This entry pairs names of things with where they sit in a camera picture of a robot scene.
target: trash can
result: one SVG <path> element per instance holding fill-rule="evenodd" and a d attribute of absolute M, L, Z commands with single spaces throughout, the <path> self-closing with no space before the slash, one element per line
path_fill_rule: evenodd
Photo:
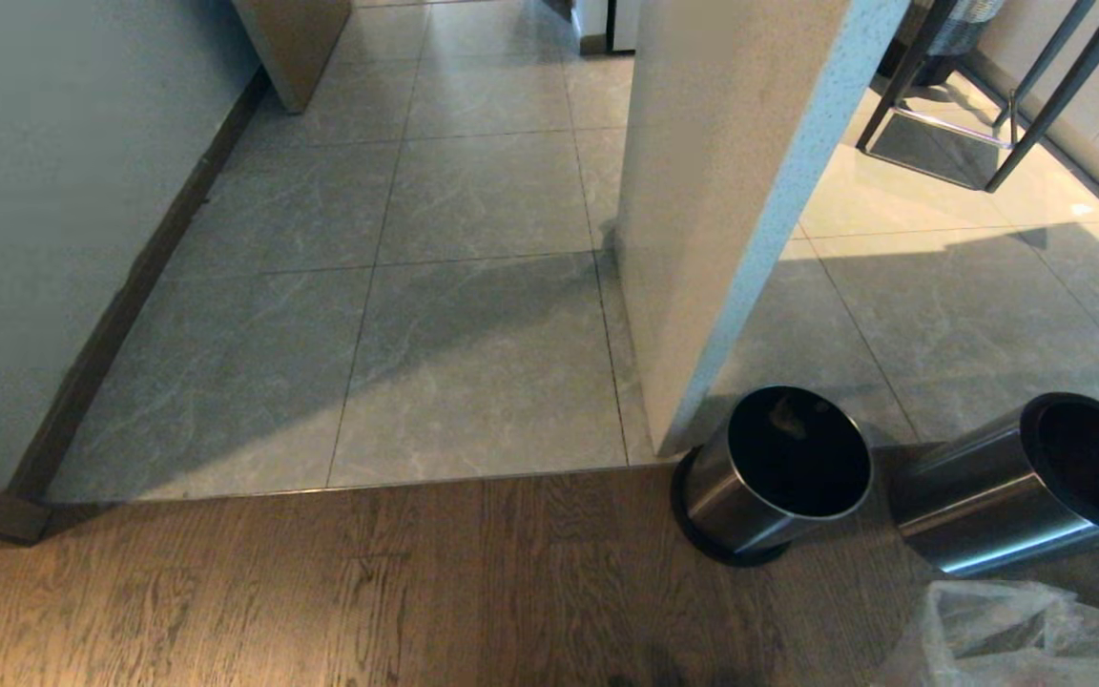
<path fill-rule="evenodd" d="M 846 517 L 869 488 L 872 455 L 837 406 L 803 388 L 765 387 L 677 465 L 673 510 L 699 551 L 746 567 Z"/>
<path fill-rule="evenodd" d="M 952 575 L 1099 545 L 1099 401 L 1043 395 L 904 466 L 890 512 Z"/>

